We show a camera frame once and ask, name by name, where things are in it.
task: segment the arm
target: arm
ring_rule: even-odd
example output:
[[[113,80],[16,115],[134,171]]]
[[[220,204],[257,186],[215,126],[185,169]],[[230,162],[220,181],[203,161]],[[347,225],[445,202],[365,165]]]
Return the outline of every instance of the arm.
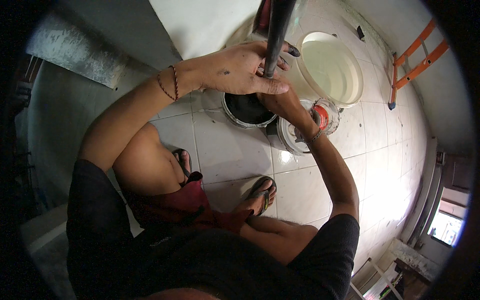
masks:
[[[302,134],[305,141],[311,140],[319,131],[310,114],[300,104],[300,100],[290,87],[280,95],[261,95],[263,104],[273,113],[285,118]],[[333,209],[330,218],[339,214],[352,215],[359,220],[359,196],[352,174],[342,156],[325,134],[309,145],[317,162],[322,178],[332,198]]]
[[[232,94],[284,93],[288,85],[256,76],[263,64],[266,42],[241,44],[175,65],[179,97],[200,88],[213,88]],[[298,56],[298,50],[285,43],[283,51]],[[279,59],[283,70],[289,67]],[[175,95],[171,68],[160,73],[163,87]],[[112,167],[132,137],[157,112],[172,103],[153,76],[118,99],[88,128],[80,146],[79,159],[86,159],[106,172]]]

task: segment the hand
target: hand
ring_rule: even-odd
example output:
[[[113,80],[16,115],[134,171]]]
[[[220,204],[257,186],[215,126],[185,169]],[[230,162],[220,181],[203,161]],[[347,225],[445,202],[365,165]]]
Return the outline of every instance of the hand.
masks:
[[[276,75],[274,78],[288,84],[288,91],[278,95],[257,93],[257,97],[269,111],[281,116],[295,126],[305,140],[311,139],[318,133],[318,125],[312,119],[310,113],[301,105],[291,83],[283,76]]]
[[[256,92],[281,94],[288,84],[277,79],[262,78],[259,68],[265,64],[266,41],[255,41],[229,47],[219,52],[181,62],[184,70],[194,70],[196,88],[212,88],[221,92],[244,95]],[[300,56],[299,51],[284,42],[282,51]],[[279,57],[277,66],[287,71],[289,65]]]

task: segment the ladder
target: ladder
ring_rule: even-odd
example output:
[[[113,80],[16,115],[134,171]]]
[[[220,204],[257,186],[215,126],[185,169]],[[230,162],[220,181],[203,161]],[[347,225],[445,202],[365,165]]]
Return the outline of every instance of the ladder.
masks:
[[[397,58],[396,52],[393,54],[393,84],[392,84],[392,97],[388,102],[388,108],[393,110],[395,108],[396,102],[396,92],[404,85],[415,79],[420,73],[425,71],[428,67],[430,67],[437,59],[439,59],[445,51],[448,50],[448,44],[445,39],[433,50],[431,53],[428,53],[427,47],[425,46],[425,39],[432,33],[434,28],[436,27],[435,22],[433,19],[427,24],[427,27],[420,33],[419,37],[410,45],[410,47],[400,56]],[[425,59],[422,60],[415,68],[411,70],[407,70],[407,74],[403,76],[400,80],[397,81],[397,68],[401,66],[404,62],[408,65],[408,58],[411,56],[415,50],[423,46],[423,51],[425,52]]]

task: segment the flip-flop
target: flip-flop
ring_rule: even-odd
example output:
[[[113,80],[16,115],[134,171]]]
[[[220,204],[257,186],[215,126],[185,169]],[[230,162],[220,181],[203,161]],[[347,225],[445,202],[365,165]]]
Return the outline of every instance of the flip-flop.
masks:
[[[175,156],[175,154],[178,154],[178,155],[179,155],[179,164],[180,164],[180,167],[181,167],[183,173],[185,174],[185,176],[187,176],[187,178],[188,178],[188,177],[190,177],[190,172],[187,171],[187,169],[184,167],[185,164],[184,164],[183,158],[181,157],[181,153],[182,153],[183,151],[186,151],[186,152],[188,153],[187,150],[178,148],[177,150],[172,151],[172,154],[173,154],[173,156]],[[192,169],[192,157],[190,156],[190,153],[188,153],[188,157],[189,157],[189,166],[190,166],[190,170],[191,170],[191,169]]]
[[[262,191],[262,192],[258,192],[257,194],[254,194],[263,185],[263,183],[267,180],[272,181],[272,185],[270,186],[270,188],[266,191]],[[268,176],[260,177],[259,180],[257,180],[253,184],[252,190],[250,191],[250,194],[248,194],[247,198],[245,199],[247,201],[251,198],[258,198],[262,195],[264,196],[264,205],[262,207],[262,210],[257,214],[257,216],[263,214],[265,212],[265,210],[267,210],[268,203],[270,202],[269,194],[270,194],[270,190],[272,189],[272,187],[275,187],[275,189],[276,189],[276,183],[275,183],[275,180],[273,180],[273,178],[268,177]]]

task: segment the foot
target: foot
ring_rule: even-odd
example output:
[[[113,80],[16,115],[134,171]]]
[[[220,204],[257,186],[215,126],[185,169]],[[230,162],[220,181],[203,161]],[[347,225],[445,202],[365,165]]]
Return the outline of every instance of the foot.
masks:
[[[190,155],[188,154],[187,151],[182,151],[181,153],[181,158],[182,158],[182,162],[180,162],[180,158],[179,158],[179,155],[178,153],[175,153],[175,159],[179,162],[180,166],[182,168],[185,168],[185,170],[187,170],[188,172],[191,172],[192,170],[190,170]],[[183,182],[181,182],[180,184],[181,185],[185,185],[187,183],[187,180],[188,180],[188,177],[185,176],[185,174],[183,175]]]
[[[255,195],[259,192],[266,191],[266,190],[270,189],[271,186],[272,186],[272,181],[267,180],[253,194]],[[275,190],[275,187],[272,187],[270,189],[270,194],[269,194],[269,200],[270,201],[268,202],[268,207],[270,207],[273,204],[273,202],[275,200],[275,196],[276,196],[276,190]],[[232,212],[236,213],[236,212],[240,212],[240,211],[247,210],[247,209],[253,209],[253,214],[256,216],[262,211],[264,201],[265,201],[265,199],[264,199],[263,195],[261,195],[260,197],[257,197],[257,198],[251,198],[251,199],[242,201],[239,205],[237,205],[237,207],[235,207],[235,209]]]

